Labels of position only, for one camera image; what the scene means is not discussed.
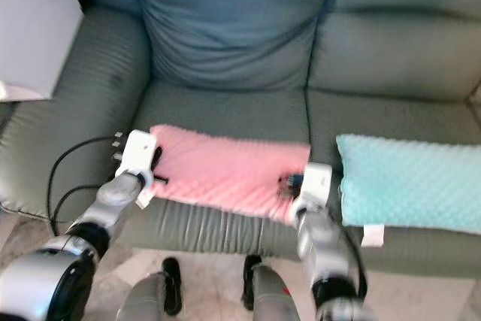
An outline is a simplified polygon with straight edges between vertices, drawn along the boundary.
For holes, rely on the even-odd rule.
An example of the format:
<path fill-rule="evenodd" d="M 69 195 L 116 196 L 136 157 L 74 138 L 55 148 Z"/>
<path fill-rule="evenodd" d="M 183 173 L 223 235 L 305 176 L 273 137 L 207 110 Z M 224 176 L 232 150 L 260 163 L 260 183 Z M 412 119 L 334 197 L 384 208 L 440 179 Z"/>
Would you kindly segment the pink dotted pillow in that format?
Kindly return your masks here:
<path fill-rule="evenodd" d="M 292 224 L 293 198 L 281 180 L 302 174 L 310 146 L 226 138 L 168 124 L 152 126 L 161 150 L 155 197 Z"/>

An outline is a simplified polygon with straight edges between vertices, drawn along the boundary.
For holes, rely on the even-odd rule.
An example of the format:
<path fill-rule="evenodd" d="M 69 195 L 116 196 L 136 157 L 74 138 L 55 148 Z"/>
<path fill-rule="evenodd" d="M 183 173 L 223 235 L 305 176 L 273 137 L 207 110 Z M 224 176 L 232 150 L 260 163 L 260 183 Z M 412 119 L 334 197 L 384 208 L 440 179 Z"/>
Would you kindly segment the mint green dotted pillow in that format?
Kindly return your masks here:
<path fill-rule="evenodd" d="M 355 133 L 336 144 L 341 219 L 363 229 L 363 247 L 384 245 L 388 227 L 481 235 L 481 145 Z"/>

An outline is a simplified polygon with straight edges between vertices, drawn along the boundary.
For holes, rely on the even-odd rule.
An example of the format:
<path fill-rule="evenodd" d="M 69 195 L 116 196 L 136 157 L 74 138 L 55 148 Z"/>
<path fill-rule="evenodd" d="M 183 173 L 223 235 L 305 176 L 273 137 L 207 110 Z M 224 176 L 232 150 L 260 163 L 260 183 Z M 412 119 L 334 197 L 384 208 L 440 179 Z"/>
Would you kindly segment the grey green leather sofa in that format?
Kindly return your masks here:
<path fill-rule="evenodd" d="M 49 101 L 2 135 L 3 210 L 78 217 L 113 176 L 96 136 L 158 124 L 310 145 L 336 138 L 481 145 L 481 0 L 90 0 Z"/>

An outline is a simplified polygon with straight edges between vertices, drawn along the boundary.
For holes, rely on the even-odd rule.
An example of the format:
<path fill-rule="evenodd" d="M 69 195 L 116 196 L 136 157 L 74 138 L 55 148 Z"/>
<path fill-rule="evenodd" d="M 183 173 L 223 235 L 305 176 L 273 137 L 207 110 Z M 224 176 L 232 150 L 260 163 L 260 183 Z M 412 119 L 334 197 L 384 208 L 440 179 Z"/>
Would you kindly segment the grey right robot leg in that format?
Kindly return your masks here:
<path fill-rule="evenodd" d="M 301 321 L 286 283 L 261 256 L 245 256 L 241 301 L 253 321 Z"/>

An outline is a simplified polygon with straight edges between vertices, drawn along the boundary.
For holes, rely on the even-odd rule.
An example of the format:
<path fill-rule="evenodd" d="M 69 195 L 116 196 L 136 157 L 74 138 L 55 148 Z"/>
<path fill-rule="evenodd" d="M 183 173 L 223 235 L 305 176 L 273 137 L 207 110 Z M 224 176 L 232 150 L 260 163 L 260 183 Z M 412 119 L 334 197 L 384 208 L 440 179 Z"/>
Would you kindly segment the grey robot leg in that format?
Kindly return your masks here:
<path fill-rule="evenodd" d="M 165 258 L 161 270 L 137 282 L 118 310 L 116 321 L 164 321 L 183 308 L 178 259 Z"/>
<path fill-rule="evenodd" d="M 301 321 L 286 283 L 261 256 L 245 256 L 241 301 L 253 321 Z"/>

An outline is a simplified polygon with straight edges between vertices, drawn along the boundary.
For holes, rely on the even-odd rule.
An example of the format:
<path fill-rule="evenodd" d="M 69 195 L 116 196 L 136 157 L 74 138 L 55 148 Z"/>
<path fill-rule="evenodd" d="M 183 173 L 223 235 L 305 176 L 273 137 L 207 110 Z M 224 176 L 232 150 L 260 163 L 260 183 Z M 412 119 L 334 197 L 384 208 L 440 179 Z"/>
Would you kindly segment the grey left robot leg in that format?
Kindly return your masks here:
<path fill-rule="evenodd" d="M 178 259 L 165 258 L 161 270 L 137 282 L 118 310 L 116 321 L 164 321 L 183 308 Z"/>

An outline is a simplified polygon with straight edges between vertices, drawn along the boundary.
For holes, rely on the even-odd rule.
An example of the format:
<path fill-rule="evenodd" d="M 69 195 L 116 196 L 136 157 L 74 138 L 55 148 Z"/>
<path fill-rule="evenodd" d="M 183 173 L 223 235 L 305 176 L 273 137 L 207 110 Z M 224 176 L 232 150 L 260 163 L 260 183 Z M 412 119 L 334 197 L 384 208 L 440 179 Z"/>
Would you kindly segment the white box table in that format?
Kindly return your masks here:
<path fill-rule="evenodd" d="M 0 0 L 0 100 L 50 100 L 82 19 L 78 0 Z"/>

